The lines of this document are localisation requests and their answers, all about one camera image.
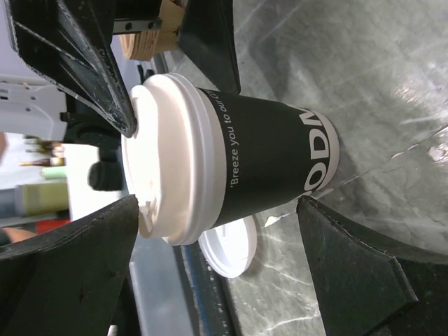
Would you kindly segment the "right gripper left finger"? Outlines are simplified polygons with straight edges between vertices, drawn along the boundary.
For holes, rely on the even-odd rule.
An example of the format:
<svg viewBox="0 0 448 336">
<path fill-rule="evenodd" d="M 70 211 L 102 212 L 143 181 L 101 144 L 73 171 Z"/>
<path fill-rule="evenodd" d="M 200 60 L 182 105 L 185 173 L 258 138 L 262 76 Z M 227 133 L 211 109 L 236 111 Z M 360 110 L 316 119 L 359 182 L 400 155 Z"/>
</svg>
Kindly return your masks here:
<svg viewBox="0 0 448 336">
<path fill-rule="evenodd" d="M 106 335 L 138 231 L 128 195 L 1 247 L 2 335 Z"/>
</svg>

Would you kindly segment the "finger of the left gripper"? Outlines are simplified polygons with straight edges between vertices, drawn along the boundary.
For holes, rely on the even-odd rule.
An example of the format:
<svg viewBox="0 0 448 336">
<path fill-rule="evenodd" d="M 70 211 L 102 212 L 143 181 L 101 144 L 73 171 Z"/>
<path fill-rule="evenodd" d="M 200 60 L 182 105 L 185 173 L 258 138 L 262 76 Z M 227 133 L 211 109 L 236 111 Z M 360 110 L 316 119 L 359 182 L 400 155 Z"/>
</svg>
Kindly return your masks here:
<svg viewBox="0 0 448 336">
<path fill-rule="evenodd" d="M 177 44 L 218 90 L 241 92 L 232 0 L 189 0 Z"/>
<path fill-rule="evenodd" d="M 137 119 L 111 50 L 115 1 L 7 1 L 11 45 L 36 74 L 123 136 Z"/>
</svg>

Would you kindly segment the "white plastic cup lid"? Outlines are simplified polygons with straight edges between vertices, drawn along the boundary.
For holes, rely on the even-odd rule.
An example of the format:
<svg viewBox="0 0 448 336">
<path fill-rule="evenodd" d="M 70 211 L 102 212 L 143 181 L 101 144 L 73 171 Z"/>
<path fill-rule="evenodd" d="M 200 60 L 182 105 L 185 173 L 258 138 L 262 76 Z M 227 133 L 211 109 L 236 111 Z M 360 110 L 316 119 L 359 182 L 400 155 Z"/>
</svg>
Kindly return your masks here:
<svg viewBox="0 0 448 336">
<path fill-rule="evenodd" d="M 176 73 L 132 88 L 136 132 L 122 138 L 125 180 L 139 207 L 139 233 L 189 245 L 216 224 L 227 163 L 209 98 Z"/>
</svg>

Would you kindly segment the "black paper coffee cup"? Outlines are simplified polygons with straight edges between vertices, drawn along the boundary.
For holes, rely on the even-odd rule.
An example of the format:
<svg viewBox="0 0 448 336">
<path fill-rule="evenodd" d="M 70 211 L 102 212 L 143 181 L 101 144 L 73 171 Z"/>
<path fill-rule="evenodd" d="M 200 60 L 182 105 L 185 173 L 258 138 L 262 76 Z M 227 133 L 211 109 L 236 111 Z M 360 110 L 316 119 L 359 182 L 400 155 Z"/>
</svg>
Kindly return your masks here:
<svg viewBox="0 0 448 336">
<path fill-rule="evenodd" d="M 220 121 L 226 185 L 217 225 L 326 186 L 340 158 L 332 123 L 307 108 L 203 90 Z"/>
</svg>

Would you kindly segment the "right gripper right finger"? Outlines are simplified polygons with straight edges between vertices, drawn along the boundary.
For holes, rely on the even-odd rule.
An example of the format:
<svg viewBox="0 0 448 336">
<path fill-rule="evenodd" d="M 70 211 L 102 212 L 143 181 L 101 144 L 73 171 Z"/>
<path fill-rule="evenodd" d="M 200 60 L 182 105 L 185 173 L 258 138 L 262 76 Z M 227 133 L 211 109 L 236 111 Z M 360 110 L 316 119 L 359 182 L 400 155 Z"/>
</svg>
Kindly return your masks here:
<svg viewBox="0 0 448 336">
<path fill-rule="evenodd" d="M 297 217 L 327 335 L 446 335 L 447 256 L 303 196 Z"/>
</svg>

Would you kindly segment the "brown pulp cup carrier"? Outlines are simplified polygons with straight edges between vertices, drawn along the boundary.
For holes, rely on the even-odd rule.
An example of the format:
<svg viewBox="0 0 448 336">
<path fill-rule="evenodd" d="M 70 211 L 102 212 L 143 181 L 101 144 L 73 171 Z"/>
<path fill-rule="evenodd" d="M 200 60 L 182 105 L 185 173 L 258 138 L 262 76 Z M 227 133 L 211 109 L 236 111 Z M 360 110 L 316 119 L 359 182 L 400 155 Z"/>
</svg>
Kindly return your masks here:
<svg viewBox="0 0 448 336">
<path fill-rule="evenodd" d="M 163 0 L 159 30 L 119 35 L 123 55 L 128 60 L 150 61 L 154 55 L 176 50 L 177 37 L 183 22 L 185 8 L 177 1 Z"/>
</svg>

